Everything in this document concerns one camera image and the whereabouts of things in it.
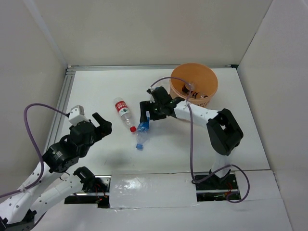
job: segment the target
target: red bottle cap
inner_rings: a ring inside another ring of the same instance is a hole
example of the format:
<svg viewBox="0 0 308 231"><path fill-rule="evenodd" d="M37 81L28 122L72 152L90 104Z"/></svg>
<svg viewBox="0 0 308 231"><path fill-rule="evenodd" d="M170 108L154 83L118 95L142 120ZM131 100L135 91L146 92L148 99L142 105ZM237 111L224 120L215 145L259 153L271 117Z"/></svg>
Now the red bottle cap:
<svg viewBox="0 0 308 231"><path fill-rule="evenodd" d="M136 127L131 127L129 130L130 130L131 132L135 132L137 129L136 129Z"/></svg>

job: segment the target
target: bottle with red label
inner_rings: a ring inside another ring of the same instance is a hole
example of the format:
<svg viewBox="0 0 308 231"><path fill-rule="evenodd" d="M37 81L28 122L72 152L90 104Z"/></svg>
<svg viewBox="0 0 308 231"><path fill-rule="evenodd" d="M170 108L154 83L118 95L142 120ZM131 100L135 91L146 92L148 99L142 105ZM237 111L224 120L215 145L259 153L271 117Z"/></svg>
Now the bottle with red label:
<svg viewBox="0 0 308 231"><path fill-rule="evenodd" d="M120 97L117 97L114 99L114 104L119 116L124 121L125 125L129 128L131 132L135 132L136 127L133 124L131 112L124 100Z"/></svg>

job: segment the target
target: bucket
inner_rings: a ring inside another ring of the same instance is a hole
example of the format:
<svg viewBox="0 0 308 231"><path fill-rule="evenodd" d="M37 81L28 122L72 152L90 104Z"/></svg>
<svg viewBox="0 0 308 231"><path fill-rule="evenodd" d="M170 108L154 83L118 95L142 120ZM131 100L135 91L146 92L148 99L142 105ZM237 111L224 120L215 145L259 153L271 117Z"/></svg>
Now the bucket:
<svg viewBox="0 0 308 231"><path fill-rule="evenodd" d="M200 99L190 98L189 101L201 107L206 107L218 89L216 75L210 68L202 64L182 64L173 70L171 76L182 78L187 82L194 82L194 91L204 93L206 97ZM170 79L170 95L173 99L176 97L187 98L187 94L182 92L184 85L185 83L181 80Z"/></svg>

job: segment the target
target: gray wall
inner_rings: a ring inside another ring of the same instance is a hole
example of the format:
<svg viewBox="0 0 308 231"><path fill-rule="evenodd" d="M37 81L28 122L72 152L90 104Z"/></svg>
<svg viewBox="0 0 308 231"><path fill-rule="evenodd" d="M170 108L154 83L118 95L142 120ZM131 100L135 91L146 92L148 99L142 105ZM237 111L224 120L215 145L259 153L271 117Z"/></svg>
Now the gray wall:
<svg viewBox="0 0 308 231"><path fill-rule="evenodd" d="M274 0L238 72L294 231L308 226L308 0Z"/></svg>
<svg viewBox="0 0 308 231"><path fill-rule="evenodd" d="M0 21L0 174L16 180L9 185L9 179L1 178L0 193L4 193L21 183L38 163L23 110L33 102L56 106L65 69L22 1L1 1ZM28 114L43 151L54 114L43 108L30 109Z"/></svg>
<svg viewBox="0 0 308 231"><path fill-rule="evenodd" d="M239 64L272 0L35 0L70 65Z"/></svg>

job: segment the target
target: clear plastic bottle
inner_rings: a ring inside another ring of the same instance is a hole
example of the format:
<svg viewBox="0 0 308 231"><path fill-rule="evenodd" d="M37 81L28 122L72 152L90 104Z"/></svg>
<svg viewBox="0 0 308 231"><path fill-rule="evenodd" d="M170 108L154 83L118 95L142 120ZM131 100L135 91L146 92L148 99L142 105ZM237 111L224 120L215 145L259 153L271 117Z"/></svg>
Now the clear plastic bottle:
<svg viewBox="0 0 308 231"><path fill-rule="evenodd" d="M121 117L121 120L125 123L131 132L135 132L136 127L133 124L131 112L124 100L120 97L117 97L114 99L114 104L119 116Z"/></svg>
<svg viewBox="0 0 308 231"><path fill-rule="evenodd" d="M136 148L138 150L143 150L143 144L148 140L148 131L150 126L150 118L148 118L148 122L140 123L137 127L136 139L137 145Z"/></svg>

